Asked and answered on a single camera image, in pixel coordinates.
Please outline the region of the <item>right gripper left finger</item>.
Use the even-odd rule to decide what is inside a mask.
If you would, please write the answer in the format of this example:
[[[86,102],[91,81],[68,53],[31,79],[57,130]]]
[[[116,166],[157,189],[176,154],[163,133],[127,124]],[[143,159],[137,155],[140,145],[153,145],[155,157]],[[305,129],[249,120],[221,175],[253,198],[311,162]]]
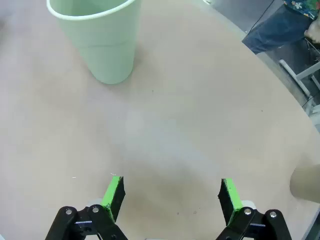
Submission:
[[[46,235],[47,240],[84,240],[97,236],[100,240],[126,240],[116,224],[126,195],[122,176],[113,176],[99,204],[77,210],[63,206],[57,212]]]

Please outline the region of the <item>person's left hand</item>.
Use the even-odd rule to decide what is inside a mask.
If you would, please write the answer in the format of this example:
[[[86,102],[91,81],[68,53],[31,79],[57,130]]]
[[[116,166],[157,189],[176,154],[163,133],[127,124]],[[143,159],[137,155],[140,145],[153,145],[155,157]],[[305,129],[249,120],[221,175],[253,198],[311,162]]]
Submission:
[[[320,19],[313,21],[308,29],[304,32],[306,38],[311,39],[314,43],[320,43]]]

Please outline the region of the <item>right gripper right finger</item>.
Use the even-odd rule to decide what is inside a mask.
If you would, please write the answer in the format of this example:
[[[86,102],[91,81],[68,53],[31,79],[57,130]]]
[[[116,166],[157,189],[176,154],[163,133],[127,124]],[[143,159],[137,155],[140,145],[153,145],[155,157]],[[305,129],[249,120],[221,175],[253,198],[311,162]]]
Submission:
[[[243,205],[231,178],[221,180],[218,199],[226,227],[218,240],[290,240],[291,234],[285,218],[278,209],[260,213],[257,209]]]

